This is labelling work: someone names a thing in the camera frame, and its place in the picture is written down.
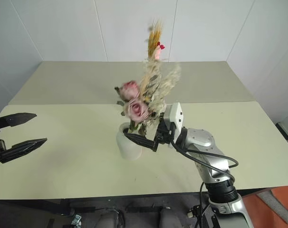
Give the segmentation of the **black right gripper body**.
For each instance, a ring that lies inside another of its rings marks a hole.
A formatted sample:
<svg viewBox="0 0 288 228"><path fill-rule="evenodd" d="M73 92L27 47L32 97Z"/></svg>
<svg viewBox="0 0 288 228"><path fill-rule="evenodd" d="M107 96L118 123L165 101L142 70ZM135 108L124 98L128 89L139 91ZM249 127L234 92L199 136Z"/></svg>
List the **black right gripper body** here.
<svg viewBox="0 0 288 228"><path fill-rule="evenodd" d="M168 119L165 119L164 113L161 113L159 118L159 124L157 126L154 137L154 146L152 150L156 152L159 144L171 145L171 141L174 140L174 135L175 123L170 122Z"/></svg>

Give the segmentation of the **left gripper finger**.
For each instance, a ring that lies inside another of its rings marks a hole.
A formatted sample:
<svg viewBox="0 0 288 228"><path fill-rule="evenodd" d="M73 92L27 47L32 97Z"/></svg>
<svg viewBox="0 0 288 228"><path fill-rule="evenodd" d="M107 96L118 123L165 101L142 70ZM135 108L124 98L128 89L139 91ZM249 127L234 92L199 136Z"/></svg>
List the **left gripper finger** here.
<svg viewBox="0 0 288 228"><path fill-rule="evenodd" d="M36 116L36 114L32 113L16 113L0 117L0 129L24 124Z"/></svg>
<svg viewBox="0 0 288 228"><path fill-rule="evenodd" d="M6 149L2 153L3 162L7 163L14 159L20 158L39 148L47 141L47 138L28 140L13 145L10 149Z"/></svg>

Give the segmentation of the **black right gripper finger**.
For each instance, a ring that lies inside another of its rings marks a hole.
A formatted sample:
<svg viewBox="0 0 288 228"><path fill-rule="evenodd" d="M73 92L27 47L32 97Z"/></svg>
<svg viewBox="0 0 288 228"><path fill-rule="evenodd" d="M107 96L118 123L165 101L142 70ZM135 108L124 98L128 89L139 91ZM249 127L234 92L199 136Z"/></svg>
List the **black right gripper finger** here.
<svg viewBox="0 0 288 228"><path fill-rule="evenodd" d="M124 133L125 137L135 144L151 149L152 151L157 151L157 143L155 141L147 139L145 136L134 134L134 133Z"/></svg>

